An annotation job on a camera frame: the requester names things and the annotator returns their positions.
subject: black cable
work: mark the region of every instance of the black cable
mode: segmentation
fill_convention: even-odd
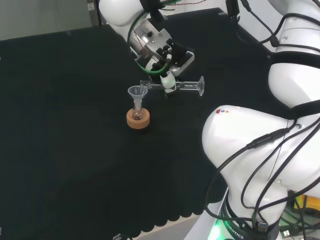
[[[274,32],[268,27],[267,24],[265,24],[252,10],[249,11],[270,33],[271,35],[274,34]]]
[[[319,8],[320,8],[320,2],[318,0],[312,0]]]
[[[249,207],[245,204],[244,202],[244,197],[245,197],[245,192],[246,192],[246,189],[249,185],[249,183],[251,182],[251,180],[254,178],[254,176],[257,174],[257,172],[263,167],[263,165],[265,165],[265,163],[278,151],[278,149],[283,145],[285,144],[287,141],[289,141],[290,139],[298,136],[299,134],[302,134],[303,132],[309,130],[310,128],[312,128],[314,125],[316,125],[317,123],[320,122],[320,118],[315,121],[313,124],[311,124],[310,126],[292,134],[291,136],[287,137],[286,139],[284,139],[271,153],[270,155],[253,171],[253,173],[251,174],[251,176],[249,177],[249,179],[246,181],[243,189],[242,189],[242,192],[241,192],[241,204],[244,208],[246,209],[254,209],[254,207]],[[289,130],[292,130],[295,126],[296,126],[296,123],[297,123],[297,120],[295,120],[293,122],[293,124],[289,127]]]
[[[282,204],[284,202],[287,202],[289,200],[292,200],[296,197],[299,197],[300,195],[302,194],[305,194],[306,192],[308,192],[309,190],[313,189],[315,186],[317,186],[318,184],[320,183],[320,177],[318,177],[313,183],[311,183],[310,185],[308,185],[307,187],[305,187],[304,189],[300,190],[300,191],[297,191],[296,193],[294,193],[293,195],[291,196],[286,196],[284,198],[281,198],[277,201],[273,201],[271,203],[268,203],[266,205],[263,205],[261,207],[259,207],[259,211],[262,211],[264,209],[267,209],[267,208],[270,208],[274,205],[278,205],[278,204]]]
[[[255,148],[259,148],[265,144],[271,143],[283,136],[285,136],[287,133],[289,133],[296,125],[297,120],[294,120],[293,124],[290,127],[286,127],[286,128],[281,128],[278,129],[276,131],[273,131],[271,133],[265,134],[261,137],[258,137],[256,139],[254,139],[252,142],[248,143],[245,147],[243,147],[242,149],[240,149],[239,151],[237,151],[236,153],[234,153],[232,156],[230,156],[226,161],[224,161],[216,170],[216,172],[214,173],[214,175],[212,176],[212,179],[206,189],[205,192],[205,198],[204,198],[204,209],[207,211],[207,213],[212,216],[213,218],[216,219],[220,219],[220,220],[224,220],[224,221],[251,221],[250,218],[247,217],[221,217],[219,215],[214,214],[213,212],[211,212],[208,208],[208,200],[209,200],[209,193],[210,193],[210,189],[213,185],[213,183],[215,182],[218,174],[231,162],[233,161],[235,158],[237,158],[239,155],[241,155],[242,153],[244,153],[245,151],[249,150],[249,149],[255,149]]]
[[[306,207],[307,207],[307,201],[308,201],[308,196],[304,195],[304,199],[303,199],[303,207],[302,207],[302,214],[305,214],[306,211]],[[299,223],[302,221],[302,218],[300,217],[299,219],[296,219],[296,223],[293,225],[294,227],[298,226]]]
[[[303,232],[303,239],[307,239],[307,235],[306,235],[306,226],[305,226],[305,220],[304,220],[304,214],[301,211],[300,205],[297,201],[296,198],[294,198],[294,202],[296,204],[296,207],[298,208],[299,214],[300,214],[300,218],[301,218],[301,224],[302,224],[302,232]]]
[[[232,156],[230,156],[227,160],[225,160],[216,170],[216,172],[214,173],[214,175],[212,176],[212,179],[210,181],[210,184],[208,185],[206,192],[205,192],[205,199],[204,199],[204,209],[206,210],[206,212],[213,218],[219,219],[219,220],[223,220],[223,221],[249,221],[251,222],[251,218],[248,217],[222,217],[219,215],[214,214],[213,212],[210,211],[210,209],[208,208],[208,201],[209,201],[209,193],[210,193],[210,189],[213,185],[213,183],[215,182],[218,173],[220,173],[222,171],[222,169],[224,169],[231,161],[233,161],[235,158],[237,158],[238,156],[240,156],[241,154],[243,154],[245,151],[247,151],[249,148],[248,146],[245,146],[243,148],[241,148],[239,151],[237,151],[236,153],[234,153]]]
[[[293,199],[294,198],[293,196],[295,196],[295,197],[300,196],[301,194],[304,194],[305,192],[307,192],[310,189],[312,189],[313,187],[315,187],[318,183],[320,183],[320,177],[319,177],[312,184],[310,184],[309,186],[305,187],[303,190],[301,190],[299,192],[296,192],[292,196],[284,197],[284,198],[282,198],[282,199],[280,199],[278,201],[274,201],[273,203],[269,203],[269,204],[266,204],[266,205],[264,205],[262,207],[259,207],[264,195],[266,194],[268,189],[271,187],[271,185],[274,183],[274,181],[277,179],[277,177],[280,175],[280,173],[283,171],[283,169],[292,160],[292,158],[300,151],[300,149],[318,132],[319,129],[320,129],[320,124],[318,124],[311,131],[311,133],[309,133],[309,135],[292,151],[292,153],[288,156],[288,158],[283,162],[283,164],[279,167],[279,169],[275,172],[275,174],[272,176],[272,178],[266,184],[266,186],[262,190],[262,192],[261,192],[261,194],[260,194],[260,196],[259,196],[259,198],[258,198],[258,200],[257,200],[257,202],[255,204],[255,207],[254,207],[254,212],[253,212],[253,215],[252,215],[252,224],[253,224],[253,226],[255,226],[255,224],[257,222],[256,217],[257,217],[258,211],[262,211],[263,209],[266,209],[268,207],[274,206],[274,205],[279,204],[279,203],[283,203],[283,202],[285,202],[285,201],[287,201],[289,199]]]

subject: wire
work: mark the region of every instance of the wire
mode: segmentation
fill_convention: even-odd
[[[303,207],[302,207],[302,214],[305,214],[306,207],[307,207],[307,201],[308,201],[308,196],[307,196],[307,195],[304,195]],[[296,220],[297,220],[296,223],[293,225],[294,227],[299,226],[299,223],[300,223],[301,221],[303,221],[303,220],[301,219],[301,217],[300,217],[300,219],[296,219]]]
[[[312,0],[319,8],[320,8],[320,2],[318,0]]]
[[[310,184],[309,186],[305,187],[303,190],[301,190],[299,192],[296,192],[292,196],[284,197],[284,198],[282,198],[280,200],[274,201],[273,203],[269,203],[269,204],[266,204],[266,205],[264,205],[262,207],[259,207],[264,195],[266,194],[266,192],[268,191],[270,186],[274,183],[274,181],[277,179],[277,177],[280,175],[280,173],[283,171],[283,169],[292,160],[292,158],[299,152],[299,150],[318,132],[319,129],[320,129],[320,124],[318,124],[311,131],[311,133],[309,133],[309,135],[293,150],[293,152],[288,156],[288,158],[283,162],[283,164],[279,167],[279,169],[275,172],[275,174],[272,176],[272,178],[266,184],[266,186],[262,190],[262,192],[261,192],[261,194],[260,194],[260,196],[259,196],[259,198],[258,198],[258,200],[257,200],[257,202],[255,204],[255,207],[254,207],[254,212],[253,212],[253,215],[252,215],[252,224],[253,224],[253,226],[257,222],[256,221],[256,216],[257,216],[258,211],[262,211],[263,209],[269,208],[269,207],[274,206],[274,205],[279,204],[279,203],[284,203],[289,199],[293,199],[294,197],[300,196],[301,194],[304,194],[305,192],[307,192],[310,189],[312,189],[313,187],[315,187],[318,183],[320,183],[320,177],[319,177],[312,184]]]
[[[304,220],[303,212],[301,211],[300,205],[299,205],[299,203],[298,203],[296,198],[294,198],[294,202],[295,202],[296,207],[298,208],[298,211],[300,213],[300,218],[301,218],[301,223],[302,223],[303,239],[307,239],[306,226],[305,226],[305,220]]]
[[[128,32],[128,36],[127,36],[127,39],[126,39],[126,43],[127,43],[127,47],[128,47],[128,51],[129,51],[130,55],[132,54],[131,49],[130,49],[130,36],[131,36],[131,33],[134,32],[135,35],[137,36],[134,28],[135,28],[137,22],[138,22],[143,16],[145,16],[145,15],[147,15],[146,12],[144,12],[144,11],[141,12],[141,13],[136,17],[136,19],[133,21],[133,23],[132,23],[131,26],[130,26],[130,29],[129,29],[129,32]],[[143,66],[141,66],[136,60],[135,60],[135,63],[136,63],[147,75],[159,75],[159,74],[163,73],[163,72],[167,69],[167,67],[168,67],[168,65],[165,64],[165,65],[163,66],[163,68],[161,68],[160,70],[150,71],[150,70],[145,69]]]
[[[271,35],[274,34],[274,32],[268,27],[267,24],[265,24],[252,10],[249,11],[270,33]]]
[[[246,181],[243,190],[241,192],[241,204],[244,208],[246,209],[254,209],[254,207],[249,207],[246,206],[245,202],[244,202],[244,197],[245,197],[245,193],[246,193],[246,189],[249,185],[249,183],[251,182],[251,180],[254,178],[254,176],[257,174],[257,172],[262,168],[262,166],[278,151],[278,149],[285,144],[287,141],[289,141],[290,139],[294,138],[295,136],[307,131],[308,129],[312,128],[314,125],[316,125],[317,123],[320,122],[320,118],[318,119],[319,121],[314,122],[313,124],[311,124],[310,126],[292,134],[291,136],[287,137],[285,140],[283,140],[271,153],[270,155],[253,171],[253,173],[251,174],[251,176],[249,177],[249,179]],[[293,124],[289,127],[289,130],[292,130],[295,126],[296,126],[297,120],[295,120],[293,122]]]
[[[206,210],[206,212],[213,218],[219,219],[219,220],[223,220],[223,221],[249,221],[251,222],[251,218],[248,217],[223,217],[223,216],[219,216],[214,214],[213,212],[211,212],[208,208],[208,201],[209,201],[209,193],[210,193],[210,189],[214,183],[214,181],[216,180],[218,173],[220,173],[222,171],[222,169],[224,169],[229,163],[231,163],[231,161],[233,161],[235,158],[237,158],[239,155],[243,154],[245,151],[247,151],[249,148],[247,146],[241,148],[239,151],[237,151],[236,153],[234,153],[232,156],[230,156],[227,160],[225,160],[216,170],[216,172],[214,173],[214,175],[212,176],[212,179],[210,181],[210,184],[208,185],[207,189],[206,189],[206,193],[205,193],[205,199],[204,199],[204,209]]]
[[[205,2],[207,0],[202,0],[202,1],[199,1],[199,2],[188,2],[188,3],[176,3],[176,4],[170,4],[171,6],[182,6],[182,5],[195,5],[195,4],[201,4],[203,2]]]

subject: green light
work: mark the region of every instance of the green light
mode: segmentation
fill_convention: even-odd
[[[217,240],[220,237],[220,229],[219,225],[213,225],[210,234],[208,236],[208,240]]]

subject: green cable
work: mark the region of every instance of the green cable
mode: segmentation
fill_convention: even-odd
[[[157,70],[157,71],[150,71],[150,70],[147,70],[147,69],[145,69],[143,66],[141,66],[137,61],[135,61],[136,62],[136,64],[138,64],[138,66],[143,70],[143,71],[145,71],[147,74],[161,74],[162,72],[164,72],[165,71],[165,69],[167,68],[167,64],[165,64],[164,66],[163,66],[163,68],[161,68],[160,70]]]
[[[127,43],[129,44],[130,42],[130,36],[137,24],[137,22],[142,19],[143,17],[145,17],[146,15],[148,15],[147,13],[145,12],[142,12],[139,14],[139,16],[133,21],[131,27],[130,27],[130,30],[129,30],[129,33],[128,33],[128,38],[127,38]],[[166,70],[166,68],[168,67],[168,64],[166,63],[163,68],[161,68],[160,70],[157,70],[157,71],[150,71],[150,70],[147,70],[145,69],[143,66],[141,66],[136,60],[135,60],[136,64],[138,64],[138,66],[148,75],[160,75],[162,72],[164,72]]]

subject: cable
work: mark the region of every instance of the cable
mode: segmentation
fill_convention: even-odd
[[[268,27],[267,24],[265,24],[252,10],[249,11],[270,33],[271,35],[274,34],[274,32]]]
[[[227,160],[225,160],[216,170],[216,172],[214,173],[210,184],[208,185],[206,192],[205,192],[205,199],[204,199],[204,209],[206,210],[206,212],[213,218],[219,219],[219,220],[223,220],[223,221],[249,221],[251,222],[251,218],[248,217],[222,217],[219,215],[214,214],[213,212],[211,212],[208,208],[208,200],[209,200],[209,193],[210,193],[210,189],[215,181],[215,179],[218,176],[218,173],[220,173],[222,171],[222,169],[224,169],[229,163],[231,163],[231,161],[233,161],[235,158],[237,158],[238,156],[240,156],[241,154],[243,154],[245,151],[247,151],[249,148],[247,146],[241,148],[239,151],[237,151],[236,153],[234,153],[232,156],[230,156]]]
[[[252,142],[248,143],[245,147],[243,147],[242,149],[240,149],[239,151],[234,153],[232,156],[230,156],[226,161],[224,161],[218,167],[218,169],[214,173],[214,175],[213,175],[213,177],[212,177],[212,179],[206,189],[206,192],[205,192],[204,209],[207,211],[207,213],[210,216],[212,216],[213,218],[216,218],[216,219],[224,220],[224,221],[251,221],[251,219],[247,218],[247,217],[221,217],[221,216],[216,215],[213,212],[211,212],[208,208],[210,189],[211,189],[214,181],[216,180],[218,173],[220,173],[229,163],[231,163],[231,161],[233,161],[235,158],[237,158],[239,155],[243,154],[247,150],[259,148],[265,144],[271,143],[271,142],[285,136],[287,133],[289,133],[295,127],[296,123],[297,123],[297,120],[294,120],[293,124],[290,127],[281,128],[281,129],[278,129],[276,131],[273,131],[271,133],[265,134],[261,137],[254,139]]]
[[[304,195],[303,207],[302,207],[302,214],[305,214],[306,207],[307,207],[307,201],[308,201],[308,196],[307,196],[307,195]],[[294,227],[299,226],[299,223],[300,223],[301,221],[303,221],[301,217],[300,217],[300,219],[296,219],[296,220],[297,220],[296,223],[293,225]]]
[[[246,193],[246,189],[249,185],[249,183],[251,182],[251,180],[254,178],[254,176],[257,174],[257,172],[262,168],[262,166],[278,151],[278,149],[285,144],[287,141],[289,141],[290,139],[294,138],[295,136],[298,136],[299,134],[309,130],[310,128],[312,128],[314,125],[316,125],[317,123],[320,122],[320,118],[318,119],[318,122],[315,121],[313,124],[311,124],[310,126],[292,134],[291,136],[287,137],[285,140],[283,140],[271,153],[270,155],[253,171],[253,173],[251,174],[251,176],[249,177],[249,179],[246,181],[243,190],[241,192],[241,204],[244,208],[246,209],[254,209],[254,207],[249,207],[246,206],[245,202],[244,202],[244,197],[245,197],[245,193]],[[292,130],[295,126],[296,126],[297,120],[294,120],[293,124],[289,127],[289,130]]]
[[[312,0],[319,8],[320,8],[320,2],[318,0]]]
[[[127,36],[127,39],[126,39],[126,43],[127,43],[127,47],[128,47],[128,51],[129,51],[129,54],[131,55],[132,52],[131,52],[131,49],[130,49],[130,36],[131,36],[131,33],[134,31],[134,28],[137,24],[137,22],[144,16],[144,15],[147,15],[144,11],[141,12],[137,17],[136,19],[133,21],[133,23],[131,24],[130,26],[130,29],[129,29],[129,32],[128,32],[128,36]],[[165,64],[163,66],[163,68],[161,68],[160,70],[157,70],[157,71],[150,71],[150,70],[147,70],[145,69],[143,66],[141,66],[136,60],[135,60],[135,63],[148,75],[159,75],[161,73],[163,73],[166,69],[167,69],[167,64]]]
[[[287,202],[289,200],[292,200],[296,197],[299,197],[300,195],[302,194],[305,194],[306,192],[308,192],[309,190],[313,189],[315,186],[317,186],[318,184],[320,183],[320,177],[318,177],[313,183],[311,183],[310,185],[308,185],[307,187],[305,187],[304,189],[300,190],[300,191],[297,191],[296,193],[294,193],[293,195],[291,196],[286,196],[284,198],[281,198],[277,201],[274,201],[274,202],[271,202],[271,203],[268,203],[266,205],[263,205],[261,207],[259,207],[259,211],[262,211],[264,209],[267,209],[267,208],[270,208],[274,205],[278,205],[278,204],[282,204],[284,202]]]
[[[298,203],[296,198],[294,198],[294,202],[295,202],[296,207],[298,208],[298,211],[300,213],[301,224],[302,224],[302,232],[303,232],[303,239],[307,239],[306,226],[305,226],[305,220],[304,220],[303,212],[301,211],[300,205],[299,205],[299,203]]]
[[[275,174],[272,176],[272,178],[269,180],[269,182],[266,184],[266,186],[264,187],[264,189],[262,190],[256,204],[255,204],[255,207],[254,207],[254,212],[253,212],[253,215],[252,215],[252,224],[253,226],[255,226],[256,224],[256,217],[257,217],[257,213],[258,211],[262,211],[262,209],[266,209],[266,206],[269,205],[268,207],[270,206],[273,206],[273,205],[276,205],[275,203],[276,202],[285,202],[283,200],[289,200],[289,199],[293,199],[295,195],[297,196],[300,196],[301,194],[304,194],[305,192],[309,191],[310,189],[312,189],[313,187],[315,187],[318,183],[320,183],[320,177],[315,180],[312,184],[310,184],[309,186],[307,186],[306,188],[304,188],[303,190],[299,191],[299,192],[296,192],[295,194],[293,194],[292,196],[290,197],[284,197],[278,201],[274,201],[272,204],[269,203],[267,205],[264,205],[262,207],[259,207],[264,195],[266,194],[266,192],[268,191],[268,189],[271,187],[271,185],[274,183],[274,181],[277,179],[277,177],[280,175],[280,173],[283,171],[283,169],[287,166],[287,164],[292,160],[292,158],[299,152],[299,150],[318,132],[318,130],[320,129],[320,124],[318,124],[312,131],[311,133],[309,133],[309,135],[293,150],[293,152],[288,156],[288,158],[283,162],[283,164],[279,167],[279,169],[275,172]]]
[[[207,0],[202,0],[199,2],[188,2],[188,3],[178,3],[178,4],[170,4],[171,6],[182,6],[182,5],[195,5],[195,4],[201,4]]]

